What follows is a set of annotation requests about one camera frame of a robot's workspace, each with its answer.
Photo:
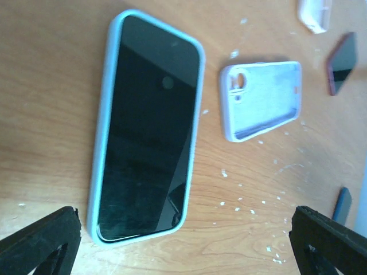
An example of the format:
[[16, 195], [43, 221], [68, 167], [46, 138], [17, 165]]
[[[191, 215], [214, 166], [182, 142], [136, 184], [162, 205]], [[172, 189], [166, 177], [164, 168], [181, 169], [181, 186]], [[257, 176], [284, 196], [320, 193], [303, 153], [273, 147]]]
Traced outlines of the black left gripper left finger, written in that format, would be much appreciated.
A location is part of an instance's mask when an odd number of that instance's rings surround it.
[[1, 240], [1, 274], [71, 274], [80, 242], [78, 209], [62, 207]]

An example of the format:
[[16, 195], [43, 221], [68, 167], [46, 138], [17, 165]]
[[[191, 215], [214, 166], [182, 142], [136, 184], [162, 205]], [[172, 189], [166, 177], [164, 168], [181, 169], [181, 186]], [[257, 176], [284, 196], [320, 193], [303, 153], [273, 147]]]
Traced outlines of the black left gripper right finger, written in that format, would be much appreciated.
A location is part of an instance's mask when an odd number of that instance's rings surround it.
[[366, 238], [308, 206], [298, 206], [289, 232], [300, 274], [366, 274]]

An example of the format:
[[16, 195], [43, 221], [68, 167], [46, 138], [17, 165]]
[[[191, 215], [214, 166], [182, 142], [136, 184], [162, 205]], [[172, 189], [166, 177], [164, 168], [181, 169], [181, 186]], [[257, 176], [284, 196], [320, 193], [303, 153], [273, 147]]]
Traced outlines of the black smartphone dark blue edge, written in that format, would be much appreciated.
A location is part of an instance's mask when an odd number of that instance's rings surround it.
[[337, 203], [334, 208], [332, 220], [344, 225], [349, 215], [349, 211], [352, 205], [352, 196], [347, 187], [341, 188]]

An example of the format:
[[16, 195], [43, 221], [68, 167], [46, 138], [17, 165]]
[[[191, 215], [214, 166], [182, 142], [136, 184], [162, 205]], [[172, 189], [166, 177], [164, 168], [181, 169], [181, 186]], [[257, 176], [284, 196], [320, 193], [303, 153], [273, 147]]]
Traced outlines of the lavender phone case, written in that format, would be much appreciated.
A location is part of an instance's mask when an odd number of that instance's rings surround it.
[[297, 61], [226, 66], [220, 96], [225, 138], [244, 142], [298, 118], [302, 66]]

